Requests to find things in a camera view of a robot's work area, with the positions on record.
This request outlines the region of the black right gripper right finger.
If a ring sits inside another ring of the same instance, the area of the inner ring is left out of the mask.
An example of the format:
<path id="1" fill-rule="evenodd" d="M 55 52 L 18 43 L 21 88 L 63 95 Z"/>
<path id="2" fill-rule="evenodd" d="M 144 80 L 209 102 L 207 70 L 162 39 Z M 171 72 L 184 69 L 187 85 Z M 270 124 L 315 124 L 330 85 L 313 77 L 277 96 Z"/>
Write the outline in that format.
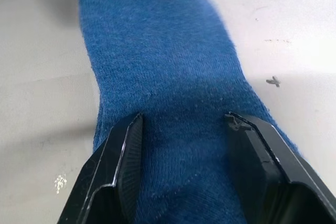
<path id="1" fill-rule="evenodd" d="M 335 223 L 335 197 L 275 127 L 229 112 L 229 172 L 247 223 Z"/>

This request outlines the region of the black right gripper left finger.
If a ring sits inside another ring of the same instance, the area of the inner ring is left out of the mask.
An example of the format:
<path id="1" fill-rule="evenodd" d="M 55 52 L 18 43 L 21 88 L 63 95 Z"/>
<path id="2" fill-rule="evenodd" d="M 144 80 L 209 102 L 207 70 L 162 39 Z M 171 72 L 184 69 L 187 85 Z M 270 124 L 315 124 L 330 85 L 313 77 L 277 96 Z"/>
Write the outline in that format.
<path id="1" fill-rule="evenodd" d="M 119 120 L 83 165 L 58 223 L 134 223 L 142 168 L 143 115 Z"/>

